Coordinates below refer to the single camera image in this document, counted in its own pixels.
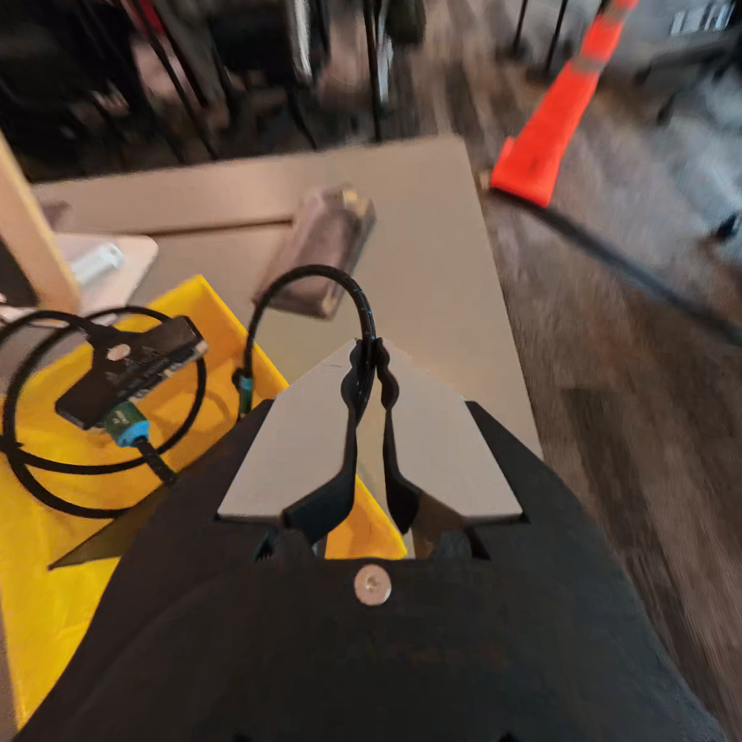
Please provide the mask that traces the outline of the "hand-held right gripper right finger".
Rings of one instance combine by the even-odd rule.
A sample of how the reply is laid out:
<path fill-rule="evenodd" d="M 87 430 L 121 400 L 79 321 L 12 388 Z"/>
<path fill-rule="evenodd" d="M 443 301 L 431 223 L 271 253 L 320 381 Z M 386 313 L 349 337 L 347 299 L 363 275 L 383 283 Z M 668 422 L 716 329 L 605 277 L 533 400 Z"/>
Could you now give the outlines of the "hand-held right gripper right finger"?
<path fill-rule="evenodd" d="M 468 401 L 376 340 L 386 500 L 401 533 L 438 535 L 523 515 Z"/>

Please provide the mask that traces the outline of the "black monitor with tan frame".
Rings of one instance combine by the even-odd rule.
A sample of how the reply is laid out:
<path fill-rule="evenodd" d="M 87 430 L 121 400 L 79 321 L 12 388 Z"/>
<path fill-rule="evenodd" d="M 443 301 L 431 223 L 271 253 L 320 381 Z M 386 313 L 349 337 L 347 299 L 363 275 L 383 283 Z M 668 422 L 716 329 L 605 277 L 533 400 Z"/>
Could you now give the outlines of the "black monitor with tan frame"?
<path fill-rule="evenodd" d="M 58 249 L 41 206 L 1 134 L 1 236 L 43 310 L 76 314 L 79 284 Z"/>

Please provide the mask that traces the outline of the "white monitor stand base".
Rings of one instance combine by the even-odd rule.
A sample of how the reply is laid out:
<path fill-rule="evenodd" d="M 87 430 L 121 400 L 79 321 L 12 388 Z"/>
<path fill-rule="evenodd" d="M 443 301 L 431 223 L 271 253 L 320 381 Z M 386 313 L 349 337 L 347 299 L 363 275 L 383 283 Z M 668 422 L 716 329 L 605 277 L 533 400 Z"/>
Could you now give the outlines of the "white monitor stand base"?
<path fill-rule="evenodd" d="M 55 238 L 79 290 L 69 312 L 82 316 L 128 305 L 158 253 L 149 237 L 56 233 Z"/>

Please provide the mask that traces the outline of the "black office chair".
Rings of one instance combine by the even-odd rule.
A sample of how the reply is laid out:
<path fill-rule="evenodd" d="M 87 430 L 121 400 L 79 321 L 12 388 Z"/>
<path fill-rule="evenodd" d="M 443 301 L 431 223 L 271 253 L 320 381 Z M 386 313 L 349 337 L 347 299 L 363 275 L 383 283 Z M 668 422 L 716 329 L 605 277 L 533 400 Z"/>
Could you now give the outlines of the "black office chair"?
<path fill-rule="evenodd" d="M 325 2 L 2 2 L 2 131 L 32 181 L 286 148 Z"/>

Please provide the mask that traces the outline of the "orange traffic cone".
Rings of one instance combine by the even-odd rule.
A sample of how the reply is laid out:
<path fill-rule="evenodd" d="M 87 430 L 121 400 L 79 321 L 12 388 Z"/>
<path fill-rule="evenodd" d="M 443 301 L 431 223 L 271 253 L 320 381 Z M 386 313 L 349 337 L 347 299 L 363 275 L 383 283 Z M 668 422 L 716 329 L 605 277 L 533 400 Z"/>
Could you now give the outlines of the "orange traffic cone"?
<path fill-rule="evenodd" d="M 490 191 L 550 205 L 562 159 L 617 49 L 638 1 L 605 2 L 516 137 L 509 137 L 490 174 Z"/>

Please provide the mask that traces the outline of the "black hdmi switch box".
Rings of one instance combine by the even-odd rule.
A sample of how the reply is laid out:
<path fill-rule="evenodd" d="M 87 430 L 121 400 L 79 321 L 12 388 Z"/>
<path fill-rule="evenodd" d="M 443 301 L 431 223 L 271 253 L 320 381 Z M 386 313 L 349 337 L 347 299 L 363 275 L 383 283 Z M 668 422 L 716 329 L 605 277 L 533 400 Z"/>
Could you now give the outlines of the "black hdmi switch box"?
<path fill-rule="evenodd" d="M 98 326 L 86 338 L 90 368 L 56 401 L 56 414 L 83 431 L 101 428 L 124 403 L 143 398 L 209 345 L 185 316 L 142 332 Z"/>

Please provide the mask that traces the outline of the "yellow plastic bin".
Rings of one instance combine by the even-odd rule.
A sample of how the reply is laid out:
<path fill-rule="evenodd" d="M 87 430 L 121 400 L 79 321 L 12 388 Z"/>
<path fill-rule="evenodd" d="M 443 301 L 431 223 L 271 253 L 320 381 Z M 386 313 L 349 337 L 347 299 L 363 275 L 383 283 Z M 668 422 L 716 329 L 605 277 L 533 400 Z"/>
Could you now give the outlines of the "yellow plastic bin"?
<path fill-rule="evenodd" d="M 194 276 L 150 304 L 168 316 L 185 315 L 202 333 L 206 354 L 206 398 L 184 439 L 163 459 L 183 471 L 235 424 L 237 392 L 231 383 L 246 329 L 203 276 Z M 287 388 L 281 373 L 257 347 L 257 392 L 271 399 Z M 105 434 L 83 432 L 54 411 L 54 403 L 89 368 L 91 351 L 79 347 L 33 372 L 19 396 L 17 439 L 23 449 L 77 465 L 106 465 L 131 459 Z M 140 403 L 151 422 L 154 444 L 164 443 L 185 421 L 197 388 L 194 364 L 182 369 Z M 53 494 L 86 507 L 135 505 L 157 486 L 146 467 L 84 477 L 34 473 Z M 51 690 L 87 631 L 117 557 L 66 568 L 48 566 L 110 521 L 61 514 L 37 502 L 12 474 L 2 455 L 2 617 L 15 719 L 22 727 Z M 350 515 L 329 534 L 332 559 L 407 555 L 402 537 L 359 477 Z"/>

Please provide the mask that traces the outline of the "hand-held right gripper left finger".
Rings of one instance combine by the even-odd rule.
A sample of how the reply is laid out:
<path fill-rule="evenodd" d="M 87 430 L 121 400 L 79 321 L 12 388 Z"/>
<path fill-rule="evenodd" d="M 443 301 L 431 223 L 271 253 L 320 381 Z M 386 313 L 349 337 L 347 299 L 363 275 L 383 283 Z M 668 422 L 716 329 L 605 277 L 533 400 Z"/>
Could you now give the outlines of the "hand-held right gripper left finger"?
<path fill-rule="evenodd" d="M 269 406 L 218 507 L 230 522 L 300 531 L 317 543 L 355 501 L 361 342 L 349 340 Z"/>

